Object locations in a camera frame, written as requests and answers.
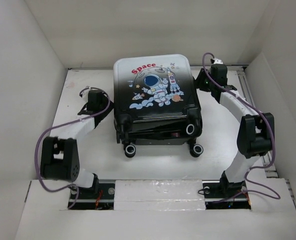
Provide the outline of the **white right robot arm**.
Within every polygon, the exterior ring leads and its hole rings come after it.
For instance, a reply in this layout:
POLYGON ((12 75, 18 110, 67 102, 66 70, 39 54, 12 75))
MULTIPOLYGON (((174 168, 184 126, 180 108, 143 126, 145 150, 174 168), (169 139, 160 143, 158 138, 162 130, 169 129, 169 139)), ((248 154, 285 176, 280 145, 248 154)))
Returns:
POLYGON ((238 152, 230 166, 223 171, 219 182, 209 189, 218 202, 228 201, 248 192, 246 182, 255 162, 269 151, 275 150, 274 116, 262 113, 250 105, 238 90, 228 84, 227 66, 214 63, 209 69, 201 68, 195 87, 211 96, 239 122, 238 152))

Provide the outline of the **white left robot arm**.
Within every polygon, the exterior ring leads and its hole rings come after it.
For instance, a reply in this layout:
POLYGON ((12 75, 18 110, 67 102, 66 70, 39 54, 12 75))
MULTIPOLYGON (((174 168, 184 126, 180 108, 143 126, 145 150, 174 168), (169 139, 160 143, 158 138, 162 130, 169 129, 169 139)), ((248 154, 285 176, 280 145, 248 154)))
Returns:
POLYGON ((99 180, 94 173, 80 167, 77 144, 113 110, 108 94, 96 87, 83 89, 79 96, 87 102, 77 114, 78 119, 51 127, 42 133, 35 148, 38 179, 60 180, 69 188, 80 188, 88 198, 99 194, 99 180))

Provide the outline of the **black white astronaut suitcase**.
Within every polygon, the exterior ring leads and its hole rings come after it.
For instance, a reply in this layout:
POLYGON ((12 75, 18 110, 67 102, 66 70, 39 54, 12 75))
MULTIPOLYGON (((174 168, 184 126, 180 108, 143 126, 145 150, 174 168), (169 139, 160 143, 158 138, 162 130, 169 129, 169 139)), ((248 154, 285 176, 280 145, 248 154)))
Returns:
POLYGON ((188 59, 182 54, 122 58, 113 66, 116 141, 128 158, 137 145, 188 144, 204 149, 201 105, 188 59))

